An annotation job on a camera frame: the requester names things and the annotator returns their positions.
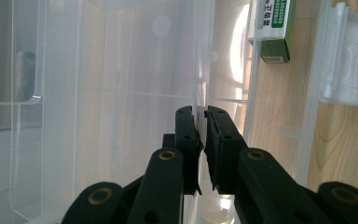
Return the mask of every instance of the clear plastic container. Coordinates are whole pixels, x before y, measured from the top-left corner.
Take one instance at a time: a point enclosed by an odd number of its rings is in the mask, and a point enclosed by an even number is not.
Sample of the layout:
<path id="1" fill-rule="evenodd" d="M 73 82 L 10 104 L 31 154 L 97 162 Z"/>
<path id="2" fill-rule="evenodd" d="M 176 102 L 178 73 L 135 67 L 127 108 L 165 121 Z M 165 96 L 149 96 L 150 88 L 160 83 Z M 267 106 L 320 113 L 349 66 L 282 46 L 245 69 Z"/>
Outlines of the clear plastic container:
<path id="1" fill-rule="evenodd" d="M 0 29 L 13 45 L 2 49 L 11 66 L 0 66 L 10 74 L 0 78 L 0 112 L 9 114 L 0 139 L 11 134 L 0 147 L 1 223 L 57 223 L 89 185 L 129 184 L 186 105 L 202 137 L 206 105 L 224 108 L 250 147 L 270 151 L 306 185 L 320 60 L 309 43 L 320 41 L 320 1 L 297 2 L 306 10 L 295 23 L 310 30 L 295 27 L 293 60 L 260 66 L 262 20 L 251 21 L 250 10 L 257 4 L 263 15 L 264 1 L 0 1 L 0 15 L 10 12 Z M 274 77 L 278 66 L 298 76 Z M 277 98 L 265 88 L 282 96 L 270 101 Z M 302 94 L 285 101 L 294 90 Z M 185 223 L 239 223 L 233 196 L 212 192 L 203 157 L 200 164 L 203 195 L 186 197 Z"/>

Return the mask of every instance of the wooden table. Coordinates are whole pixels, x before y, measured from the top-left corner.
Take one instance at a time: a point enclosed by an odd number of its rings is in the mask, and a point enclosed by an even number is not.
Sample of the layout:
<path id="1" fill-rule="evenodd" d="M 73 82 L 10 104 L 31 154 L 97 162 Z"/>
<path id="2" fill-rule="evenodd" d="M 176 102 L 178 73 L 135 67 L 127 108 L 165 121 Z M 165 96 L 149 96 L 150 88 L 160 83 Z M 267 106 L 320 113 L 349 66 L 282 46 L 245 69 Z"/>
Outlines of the wooden table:
<path id="1" fill-rule="evenodd" d="M 358 12 L 358 0 L 346 2 Z M 289 64 L 261 62 L 259 67 L 251 145 L 270 151 L 291 175 L 296 172 L 296 126 L 304 113 L 313 41 L 310 27 L 315 22 L 301 15 L 296 18 Z M 358 106 L 319 103 L 308 187 L 316 190 L 327 181 L 358 188 Z"/>

